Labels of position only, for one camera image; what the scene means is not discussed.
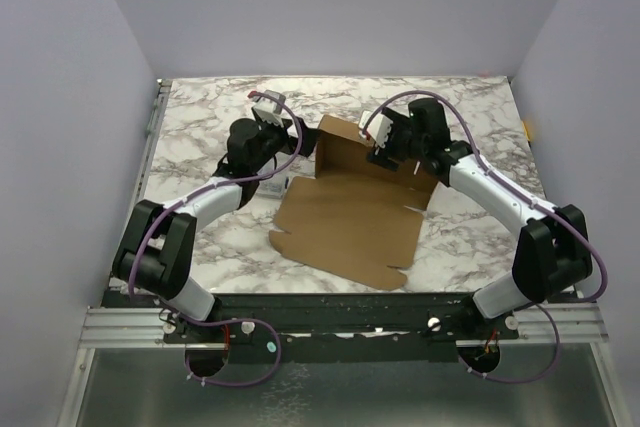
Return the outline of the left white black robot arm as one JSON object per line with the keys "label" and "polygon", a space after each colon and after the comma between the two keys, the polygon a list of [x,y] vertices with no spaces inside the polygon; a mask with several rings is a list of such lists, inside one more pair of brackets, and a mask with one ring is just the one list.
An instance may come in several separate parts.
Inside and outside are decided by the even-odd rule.
{"label": "left white black robot arm", "polygon": [[112,275],[158,296],[186,316],[186,329],[206,342],[220,332],[214,295],[190,274],[196,234],[219,217],[245,206],[261,181],[273,175],[278,153],[293,160],[313,153],[318,130],[296,117],[280,125],[257,118],[231,124],[227,153],[202,187],[163,204],[138,202],[112,263]]}

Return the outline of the brown cardboard box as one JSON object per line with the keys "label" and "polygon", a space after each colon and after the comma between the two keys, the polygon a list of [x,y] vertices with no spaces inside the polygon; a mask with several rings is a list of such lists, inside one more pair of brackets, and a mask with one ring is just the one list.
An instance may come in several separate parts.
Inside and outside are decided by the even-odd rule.
{"label": "brown cardboard box", "polygon": [[291,181],[271,245],[287,259],[374,289],[403,287],[437,179],[413,161],[396,171],[369,163],[355,123],[325,115],[318,129],[315,174]]}

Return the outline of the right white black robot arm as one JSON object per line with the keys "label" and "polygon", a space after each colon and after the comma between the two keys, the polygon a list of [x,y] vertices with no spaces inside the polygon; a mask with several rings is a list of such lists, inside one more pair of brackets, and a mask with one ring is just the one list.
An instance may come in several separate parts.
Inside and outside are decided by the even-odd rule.
{"label": "right white black robot arm", "polygon": [[593,272],[585,216],[573,205],[558,207],[495,169],[472,139],[454,140],[448,101],[416,98],[407,114],[383,104],[362,113],[360,134],[372,141],[368,162],[398,170],[412,160],[445,186],[466,195],[517,240],[509,273],[468,296],[455,321],[469,337],[491,331],[496,318],[541,303]]}

